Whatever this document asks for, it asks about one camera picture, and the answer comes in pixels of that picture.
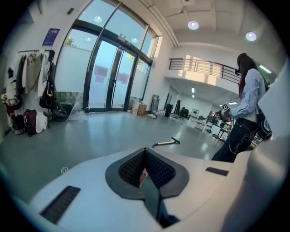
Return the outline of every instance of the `purple sign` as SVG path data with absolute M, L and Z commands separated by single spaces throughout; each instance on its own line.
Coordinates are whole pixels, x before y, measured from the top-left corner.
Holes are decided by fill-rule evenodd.
M 51 28 L 48 30 L 42 46 L 52 46 L 60 29 Z

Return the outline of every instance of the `ceiling pipe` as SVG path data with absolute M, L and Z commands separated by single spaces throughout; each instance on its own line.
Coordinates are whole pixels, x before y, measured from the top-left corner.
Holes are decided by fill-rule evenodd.
M 170 25 L 167 23 L 164 16 L 161 14 L 161 12 L 157 9 L 155 5 L 152 4 L 152 1 L 150 0 L 150 3 L 148 3 L 146 0 L 139 0 L 140 3 L 142 3 L 149 11 L 150 13 L 156 18 L 156 20 L 161 24 L 161 26 L 164 28 L 165 32 L 169 36 L 172 44 L 175 47 L 179 47 L 179 42 L 171 29 Z

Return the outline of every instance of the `table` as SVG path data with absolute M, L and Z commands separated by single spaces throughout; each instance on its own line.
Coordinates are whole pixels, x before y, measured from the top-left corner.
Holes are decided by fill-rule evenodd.
M 189 117 L 187 124 L 189 124 L 190 120 L 195 121 L 195 122 L 200 123 L 200 124 L 203 124 L 204 127 L 203 127 L 203 131 L 202 131 L 202 133 L 204 132 L 204 130 L 205 130 L 205 128 L 207 127 L 207 124 L 208 124 L 207 122 L 200 121 L 200 120 L 198 120 L 198 119 L 196 119 L 196 118 Z

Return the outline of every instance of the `plastic bag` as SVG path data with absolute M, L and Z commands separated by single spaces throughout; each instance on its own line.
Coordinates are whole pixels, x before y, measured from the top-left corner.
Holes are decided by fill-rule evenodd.
M 87 120 L 87 115 L 82 110 L 79 99 L 77 99 L 76 103 L 74 104 L 72 111 L 68 117 L 68 120 L 80 120 L 80 121 Z

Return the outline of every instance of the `clothing rack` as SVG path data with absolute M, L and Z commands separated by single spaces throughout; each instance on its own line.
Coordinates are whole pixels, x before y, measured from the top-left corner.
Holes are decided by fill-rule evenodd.
M 26 53 L 26 52 L 39 52 L 39 50 L 25 50 L 25 51 L 19 51 L 18 53 Z

